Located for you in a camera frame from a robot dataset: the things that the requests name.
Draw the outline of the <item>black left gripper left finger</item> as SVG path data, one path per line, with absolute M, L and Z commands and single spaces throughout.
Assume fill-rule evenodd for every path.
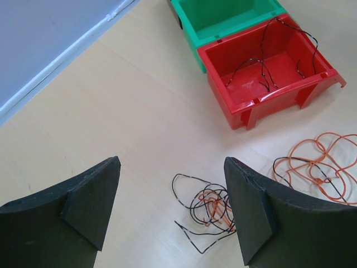
M 117 193 L 117 156 L 1 206 L 1 267 L 93 267 Z

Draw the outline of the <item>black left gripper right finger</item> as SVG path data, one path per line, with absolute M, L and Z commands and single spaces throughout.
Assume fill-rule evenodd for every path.
M 233 157 L 224 173 L 246 266 L 356 266 L 355 207 L 293 190 Z

